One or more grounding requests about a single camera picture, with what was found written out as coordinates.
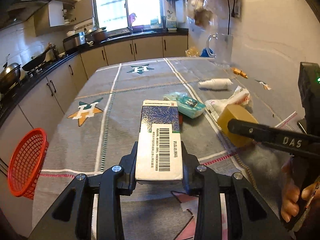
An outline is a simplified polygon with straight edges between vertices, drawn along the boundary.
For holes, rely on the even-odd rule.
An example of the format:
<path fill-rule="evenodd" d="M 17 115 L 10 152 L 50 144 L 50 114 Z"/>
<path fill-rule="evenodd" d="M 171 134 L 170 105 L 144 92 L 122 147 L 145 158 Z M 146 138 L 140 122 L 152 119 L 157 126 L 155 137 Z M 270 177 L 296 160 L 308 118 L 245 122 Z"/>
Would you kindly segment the right hand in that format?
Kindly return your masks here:
<path fill-rule="evenodd" d="M 309 185 L 302 191 L 295 185 L 291 177 L 291 160 L 288 160 L 282 166 L 281 171 L 285 174 L 285 185 L 281 192 L 282 203 L 280 214 L 282 219 L 288 223 L 292 217 L 296 217 L 299 213 L 299 206 L 297 204 L 299 198 L 309 200 L 313 196 L 311 203 L 319 207 L 319 189 L 312 195 L 316 190 L 316 183 Z"/>

